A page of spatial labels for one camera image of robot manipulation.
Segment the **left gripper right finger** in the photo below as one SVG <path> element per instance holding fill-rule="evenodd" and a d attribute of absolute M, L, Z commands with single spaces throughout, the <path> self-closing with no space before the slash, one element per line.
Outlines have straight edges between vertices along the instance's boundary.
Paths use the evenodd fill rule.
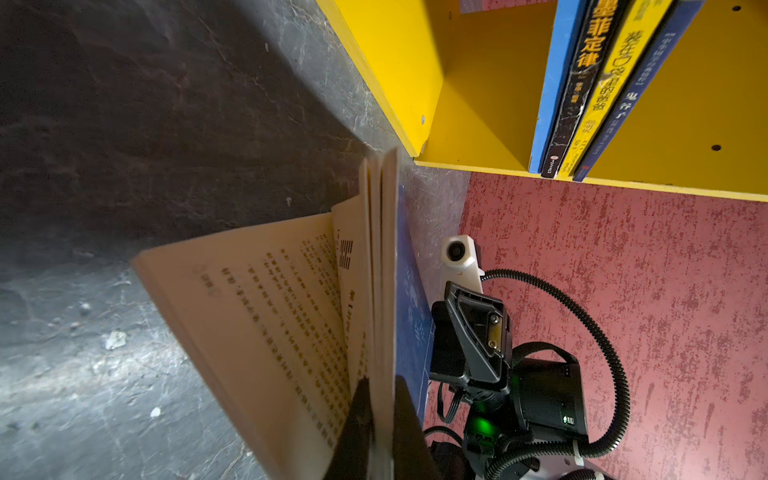
<path fill-rule="evenodd" d="M 392 440 L 395 480 L 441 478 L 426 445 L 405 379 L 395 377 L 394 429 Z"/>

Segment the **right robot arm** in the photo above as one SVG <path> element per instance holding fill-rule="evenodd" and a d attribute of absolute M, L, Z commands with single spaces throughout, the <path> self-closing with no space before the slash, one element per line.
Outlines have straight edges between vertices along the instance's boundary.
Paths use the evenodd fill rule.
<path fill-rule="evenodd" d="M 436 326 L 429 377 L 452 393 L 437 396 L 451 437 L 430 451 L 456 479 L 604 479 L 587 462 L 581 366 L 548 342 L 511 344 L 502 301 L 454 282 L 432 306 Z"/>

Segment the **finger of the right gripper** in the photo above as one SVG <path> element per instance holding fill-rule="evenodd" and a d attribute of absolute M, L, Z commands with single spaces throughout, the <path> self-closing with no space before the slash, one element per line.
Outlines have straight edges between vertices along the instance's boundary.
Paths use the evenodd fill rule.
<path fill-rule="evenodd" d="M 508 388 L 509 316 L 501 301 L 448 281 L 431 314 L 431 380 L 465 390 Z"/>

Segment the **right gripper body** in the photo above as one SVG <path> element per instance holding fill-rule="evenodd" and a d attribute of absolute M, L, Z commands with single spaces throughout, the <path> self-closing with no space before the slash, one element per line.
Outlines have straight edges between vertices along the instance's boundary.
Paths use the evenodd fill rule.
<path fill-rule="evenodd" d="M 463 451 L 482 477 L 492 460 L 514 447 L 574 440 L 589 440 L 578 361 L 526 357 L 512 368 L 505 393 L 472 402 Z"/>

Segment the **navy book underneath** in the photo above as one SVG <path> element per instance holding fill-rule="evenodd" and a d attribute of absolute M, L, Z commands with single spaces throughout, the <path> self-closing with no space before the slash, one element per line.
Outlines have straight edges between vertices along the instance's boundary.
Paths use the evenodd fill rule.
<path fill-rule="evenodd" d="M 328 213 L 141 252 L 135 271 L 272 479 L 320 479 L 358 382 L 374 420 L 369 476 L 394 478 L 395 377 L 427 405 L 434 323 L 408 226 L 402 155 L 364 160 Z"/>

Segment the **navy book with label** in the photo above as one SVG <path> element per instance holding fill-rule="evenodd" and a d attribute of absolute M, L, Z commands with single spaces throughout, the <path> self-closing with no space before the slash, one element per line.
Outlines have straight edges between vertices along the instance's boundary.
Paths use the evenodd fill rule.
<path fill-rule="evenodd" d="M 570 177 L 582 182 L 614 139 L 650 85 L 666 59 L 691 25 L 705 1 L 673 1 L 650 37 L 631 74 L 621 81 L 620 89 L 610 102 L 608 113 L 600 121 L 594 138 L 587 144 Z"/>

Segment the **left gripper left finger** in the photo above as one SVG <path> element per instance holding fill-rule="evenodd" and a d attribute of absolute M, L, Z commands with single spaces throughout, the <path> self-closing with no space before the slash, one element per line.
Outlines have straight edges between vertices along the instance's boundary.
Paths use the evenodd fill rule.
<path fill-rule="evenodd" d="M 366 480 L 373 435 L 370 383 L 364 377 L 357 384 L 341 436 L 323 479 Z"/>

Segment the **yellow cartoon cover book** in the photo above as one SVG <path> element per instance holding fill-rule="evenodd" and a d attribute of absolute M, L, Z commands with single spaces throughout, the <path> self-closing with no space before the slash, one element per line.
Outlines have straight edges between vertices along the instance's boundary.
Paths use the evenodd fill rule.
<path fill-rule="evenodd" d="M 603 64 L 599 81 L 557 173 L 558 180 L 572 179 L 575 175 L 579 162 L 597 137 L 621 88 L 672 3 L 672 0 L 642 0 L 633 1 L 629 5 L 614 35 L 612 49 Z"/>

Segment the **black Murphy's law book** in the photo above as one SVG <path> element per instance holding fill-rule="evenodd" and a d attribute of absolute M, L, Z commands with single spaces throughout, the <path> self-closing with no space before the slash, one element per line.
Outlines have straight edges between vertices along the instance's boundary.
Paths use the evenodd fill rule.
<path fill-rule="evenodd" d="M 560 106 L 543 158 L 541 176 L 554 179 L 567 154 L 611 39 L 628 1 L 588 1 Z"/>

